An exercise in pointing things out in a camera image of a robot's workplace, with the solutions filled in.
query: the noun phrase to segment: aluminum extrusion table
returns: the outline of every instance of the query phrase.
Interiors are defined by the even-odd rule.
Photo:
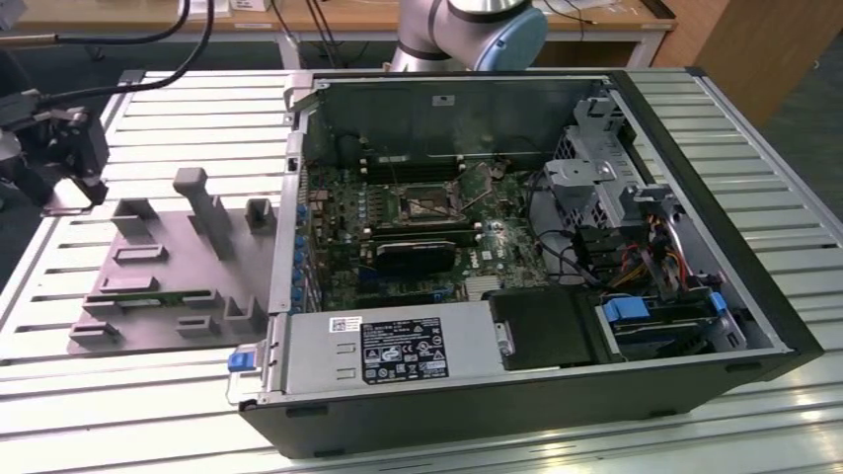
[[[166,73],[126,74],[150,81]],[[117,198],[186,209],[169,185],[202,166],[228,207],[278,199],[282,71],[193,72],[104,113],[109,201],[45,219],[0,297],[4,472],[815,472],[843,462],[843,232],[705,78],[631,76],[827,354],[689,414],[354,456],[289,461],[225,398],[228,349],[70,358]],[[649,162],[653,175],[660,173]],[[617,394],[623,403],[623,394]]]

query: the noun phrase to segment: blue latch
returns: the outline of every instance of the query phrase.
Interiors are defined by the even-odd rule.
[[[254,353],[233,353],[228,356],[228,371],[248,372],[254,370]]]
[[[723,295],[719,292],[713,291],[708,295],[708,299],[711,300],[711,304],[713,304],[713,311],[716,311],[716,314],[723,314],[728,310]]]
[[[649,318],[649,310],[644,298],[627,296],[615,298],[603,304],[603,313],[609,323],[625,319]]]

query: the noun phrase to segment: warning label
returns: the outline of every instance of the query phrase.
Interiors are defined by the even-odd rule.
[[[360,328],[368,385],[448,376],[438,318],[365,323]]]

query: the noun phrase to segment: white sticker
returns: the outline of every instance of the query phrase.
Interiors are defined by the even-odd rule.
[[[272,28],[272,24],[269,23],[236,23],[234,24],[234,28],[237,29],[260,29],[260,30],[268,30]]]
[[[360,330],[360,325],[364,322],[364,318],[360,316],[350,316],[348,318],[330,318],[328,331],[332,333],[350,333]]]

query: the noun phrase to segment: blue connector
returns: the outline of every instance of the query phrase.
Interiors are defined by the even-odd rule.
[[[713,311],[716,312],[716,314],[723,314],[725,311],[728,311],[725,300],[723,299],[723,295],[719,292],[712,291],[708,295],[708,299],[711,300],[711,304],[713,304]]]
[[[304,221],[304,219],[306,219],[306,205],[300,204],[294,207],[294,215],[298,221]]]

